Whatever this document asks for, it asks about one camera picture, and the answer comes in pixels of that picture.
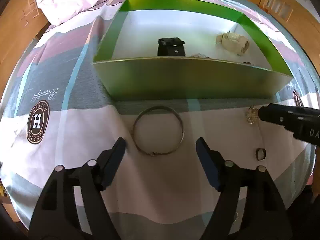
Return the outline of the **black wrist watch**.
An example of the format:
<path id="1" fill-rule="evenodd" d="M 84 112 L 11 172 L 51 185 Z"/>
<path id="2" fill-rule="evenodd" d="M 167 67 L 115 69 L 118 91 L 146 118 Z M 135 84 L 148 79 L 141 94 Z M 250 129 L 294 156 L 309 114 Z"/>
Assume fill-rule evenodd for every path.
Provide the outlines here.
<path id="1" fill-rule="evenodd" d="M 157 56 L 185 56 L 184 44 L 178 37 L 159 38 Z"/>

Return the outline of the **wooden cabinet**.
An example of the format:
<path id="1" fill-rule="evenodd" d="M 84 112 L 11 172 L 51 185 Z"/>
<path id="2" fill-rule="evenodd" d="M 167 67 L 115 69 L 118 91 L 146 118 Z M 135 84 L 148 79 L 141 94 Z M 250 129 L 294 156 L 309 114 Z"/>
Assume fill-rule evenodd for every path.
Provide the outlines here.
<path id="1" fill-rule="evenodd" d="M 319 68 L 319 21 L 296 0 L 247 0 L 273 16 Z"/>

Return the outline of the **patterned bed sheet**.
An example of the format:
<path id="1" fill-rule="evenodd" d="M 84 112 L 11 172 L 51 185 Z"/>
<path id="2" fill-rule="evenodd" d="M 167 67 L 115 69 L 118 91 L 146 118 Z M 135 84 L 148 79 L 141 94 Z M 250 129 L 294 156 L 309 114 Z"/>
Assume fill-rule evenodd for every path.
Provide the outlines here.
<path id="1" fill-rule="evenodd" d="M 267 99 L 162 100 L 184 123 L 180 148 L 150 157 L 131 138 L 132 125 L 155 101 L 112 101 L 92 66 L 105 31 L 125 0 L 109 0 L 44 34 L 21 64 L 1 119 L 1 180 L 28 226 L 40 193 L 56 165 L 79 167 L 123 137 L 129 150 L 102 196 L 122 239 L 199 239 L 219 193 L 195 151 L 203 137 L 241 167 L 261 162 L 286 206 L 310 177 L 315 147 L 283 127 L 249 124 L 251 106 Z M 203 0 L 217 3 L 219 0 Z"/>

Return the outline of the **green cardboard box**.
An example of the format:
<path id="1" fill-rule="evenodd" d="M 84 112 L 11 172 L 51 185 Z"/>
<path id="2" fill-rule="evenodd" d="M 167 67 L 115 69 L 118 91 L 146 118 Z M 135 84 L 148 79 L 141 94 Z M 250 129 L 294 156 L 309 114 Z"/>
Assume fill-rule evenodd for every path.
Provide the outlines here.
<path id="1" fill-rule="evenodd" d="M 248 38 L 244 55 L 217 35 Z M 157 56 L 178 37 L 185 56 Z M 244 13 L 199 0 L 125 0 L 100 41 L 93 67 L 113 100 L 270 98 L 293 78 L 278 49 Z"/>

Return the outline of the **white wrist watch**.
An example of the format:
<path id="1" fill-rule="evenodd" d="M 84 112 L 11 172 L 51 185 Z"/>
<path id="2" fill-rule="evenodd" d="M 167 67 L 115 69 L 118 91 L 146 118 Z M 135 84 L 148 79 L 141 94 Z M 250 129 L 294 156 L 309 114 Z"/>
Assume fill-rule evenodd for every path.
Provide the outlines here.
<path id="1" fill-rule="evenodd" d="M 250 45 L 248 38 L 230 31 L 217 35 L 216 43 L 220 43 L 225 50 L 239 56 L 244 55 Z"/>

